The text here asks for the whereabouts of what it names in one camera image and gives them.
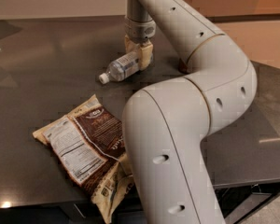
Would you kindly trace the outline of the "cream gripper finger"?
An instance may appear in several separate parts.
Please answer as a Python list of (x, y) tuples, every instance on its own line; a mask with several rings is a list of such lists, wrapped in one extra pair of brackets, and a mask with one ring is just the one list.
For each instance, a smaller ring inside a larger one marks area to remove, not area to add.
[(148, 40), (140, 45), (138, 50), (139, 55), (139, 69), (141, 71), (147, 69), (151, 62), (151, 56), (153, 54), (153, 44)]
[(127, 35), (124, 36), (124, 45), (127, 53), (138, 50), (139, 44), (134, 43)]

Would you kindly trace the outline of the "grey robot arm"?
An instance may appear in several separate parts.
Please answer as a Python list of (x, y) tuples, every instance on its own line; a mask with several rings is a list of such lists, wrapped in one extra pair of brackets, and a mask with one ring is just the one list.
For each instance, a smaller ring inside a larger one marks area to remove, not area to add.
[(183, 0), (138, 0), (191, 68), (136, 92), (123, 137), (148, 224), (225, 224), (201, 142), (235, 122), (257, 90), (242, 50)]

